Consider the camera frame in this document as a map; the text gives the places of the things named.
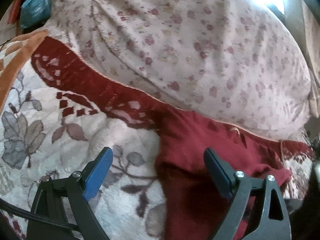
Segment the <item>orange patterned blanket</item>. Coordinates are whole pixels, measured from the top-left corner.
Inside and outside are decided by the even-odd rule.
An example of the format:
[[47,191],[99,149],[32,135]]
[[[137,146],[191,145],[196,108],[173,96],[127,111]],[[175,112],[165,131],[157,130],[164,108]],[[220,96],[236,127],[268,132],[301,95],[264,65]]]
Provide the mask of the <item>orange patterned blanket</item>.
[[18,72],[47,36],[47,30],[36,30],[16,36],[1,49],[1,111]]

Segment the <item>red wooden furniture edge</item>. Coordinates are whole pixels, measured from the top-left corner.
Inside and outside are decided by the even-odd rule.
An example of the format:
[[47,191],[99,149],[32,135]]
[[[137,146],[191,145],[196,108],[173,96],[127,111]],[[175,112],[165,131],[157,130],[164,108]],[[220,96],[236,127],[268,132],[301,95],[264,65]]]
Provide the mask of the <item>red wooden furniture edge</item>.
[[21,0],[13,0],[7,24],[13,24],[17,21],[20,13],[20,7]]

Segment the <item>dark red garment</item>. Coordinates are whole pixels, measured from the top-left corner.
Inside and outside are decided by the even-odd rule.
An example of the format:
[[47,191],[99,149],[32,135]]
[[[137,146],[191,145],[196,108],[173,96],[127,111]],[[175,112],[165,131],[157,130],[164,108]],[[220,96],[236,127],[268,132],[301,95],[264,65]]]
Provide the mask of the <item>dark red garment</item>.
[[156,126],[165,239],[290,239],[278,144],[176,109]]

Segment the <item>blue plastic bag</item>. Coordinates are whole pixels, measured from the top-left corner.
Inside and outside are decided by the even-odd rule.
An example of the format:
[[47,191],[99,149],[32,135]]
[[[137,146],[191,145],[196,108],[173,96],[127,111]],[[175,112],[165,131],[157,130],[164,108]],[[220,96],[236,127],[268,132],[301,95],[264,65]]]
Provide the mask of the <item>blue plastic bag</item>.
[[21,6],[20,28],[27,29],[50,18],[51,0],[25,0]]

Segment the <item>floral quilt bundle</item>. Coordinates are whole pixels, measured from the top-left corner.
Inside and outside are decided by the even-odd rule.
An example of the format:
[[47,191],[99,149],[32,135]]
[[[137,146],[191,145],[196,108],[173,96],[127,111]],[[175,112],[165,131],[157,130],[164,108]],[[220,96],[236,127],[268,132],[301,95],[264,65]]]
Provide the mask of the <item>floral quilt bundle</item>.
[[114,80],[264,137],[303,140],[306,61],[256,0],[55,0],[45,26]]

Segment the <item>white red floral blanket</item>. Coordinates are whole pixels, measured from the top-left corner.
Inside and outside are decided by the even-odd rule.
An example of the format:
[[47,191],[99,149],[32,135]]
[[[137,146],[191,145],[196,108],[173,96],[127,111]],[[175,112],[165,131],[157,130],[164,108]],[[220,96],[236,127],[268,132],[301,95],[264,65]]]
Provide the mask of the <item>white red floral blanket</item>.
[[[17,239],[83,239],[67,198],[67,223],[36,215],[31,207],[41,181],[68,178],[109,147],[112,165],[88,202],[108,239],[165,239],[167,199],[155,169],[161,142],[156,115],[170,109],[195,112],[100,74],[47,36],[18,72],[1,111],[2,226]],[[311,147],[204,117],[278,144],[280,162],[291,172],[280,189],[291,239],[315,239],[319,192]]]

